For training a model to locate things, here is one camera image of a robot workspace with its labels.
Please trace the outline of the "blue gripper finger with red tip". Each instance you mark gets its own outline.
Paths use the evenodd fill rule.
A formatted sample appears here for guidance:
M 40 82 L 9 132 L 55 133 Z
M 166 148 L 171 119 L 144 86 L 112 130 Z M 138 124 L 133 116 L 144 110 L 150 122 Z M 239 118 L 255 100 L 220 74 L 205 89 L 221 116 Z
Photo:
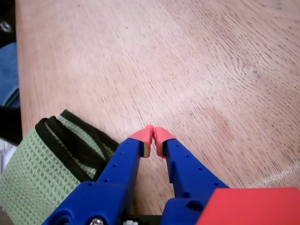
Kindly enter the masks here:
M 45 225 L 138 225 L 128 219 L 141 158 L 150 155 L 153 126 L 117 148 L 97 181 L 81 183 L 43 222 Z
M 162 225 L 194 225 L 216 188 L 227 185 L 162 127 L 153 129 L 157 154 L 166 159 L 174 198 L 167 201 Z

